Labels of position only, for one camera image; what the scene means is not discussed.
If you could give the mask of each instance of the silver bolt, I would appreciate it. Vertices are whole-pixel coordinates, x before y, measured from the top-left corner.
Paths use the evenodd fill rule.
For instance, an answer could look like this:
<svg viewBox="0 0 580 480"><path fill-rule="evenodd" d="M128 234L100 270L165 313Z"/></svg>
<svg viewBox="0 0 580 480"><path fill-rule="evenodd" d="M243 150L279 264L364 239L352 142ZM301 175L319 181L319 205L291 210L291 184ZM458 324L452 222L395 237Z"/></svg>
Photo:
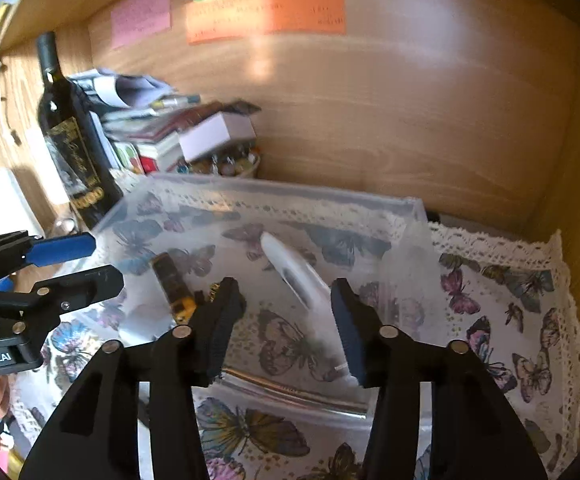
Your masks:
<svg viewBox="0 0 580 480"><path fill-rule="evenodd" d="M178 325L172 329L172 335L177 339L183 339L192 334L192 329L188 325Z"/></svg>
<svg viewBox="0 0 580 480"><path fill-rule="evenodd" d="M379 329L379 335L385 339L393 339L399 335L399 329L397 329L394 325L383 325Z"/></svg>
<svg viewBox="0 0 580 480"><path fill-rule="evenodd" d="M21 334L26 329L26 324L23 321L17 321L12 326L12 332L15 334Z"/></svg>
<svg viewBox="0 0 580 480"><path fill-rule="evenodd" d="M110 339L110 341L106 341L105 343L103 343L101 349L106 354L113 354L119 349L119 346L121 346L121 343L119 343L119 341L117 341L116 339Z"/></svg>
<svg viewBox="0 0 580 480"><path fill-rule="evenodd" d="M467 354L468 351L470 351L468 344L460 339L452 341L450 343L450 348L452 351L457 352L457 354Z"/></svg>

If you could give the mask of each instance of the black and yellow object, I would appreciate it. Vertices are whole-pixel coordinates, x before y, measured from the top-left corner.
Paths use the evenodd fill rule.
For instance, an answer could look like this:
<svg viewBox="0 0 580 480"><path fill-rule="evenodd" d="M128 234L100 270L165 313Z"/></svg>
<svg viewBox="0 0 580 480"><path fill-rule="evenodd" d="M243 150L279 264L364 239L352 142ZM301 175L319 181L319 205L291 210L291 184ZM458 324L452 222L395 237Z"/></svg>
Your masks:
<svg viewBox="0 0 580 480"><path fill-rule="evenodd" d="M151 261L152 269L166 295L172 317L178 325L187 324L195 313L195 295L190 292L167 253L157 254Z"/></svg>

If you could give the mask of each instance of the pink butterfly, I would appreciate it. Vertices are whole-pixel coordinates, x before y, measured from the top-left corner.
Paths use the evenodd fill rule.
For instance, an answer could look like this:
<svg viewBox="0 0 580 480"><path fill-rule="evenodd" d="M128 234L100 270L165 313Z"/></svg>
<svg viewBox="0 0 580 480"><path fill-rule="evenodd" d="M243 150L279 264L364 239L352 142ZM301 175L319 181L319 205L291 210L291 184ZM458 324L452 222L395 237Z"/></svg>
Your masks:
<svg viewBox="0 0 580 480"><path fill-rule="evenodd" d="M463 292L463 272L460 269L442 274L441 286L452 297L450 308L456 314L476 314L481 310L480 305Z"/></svg>

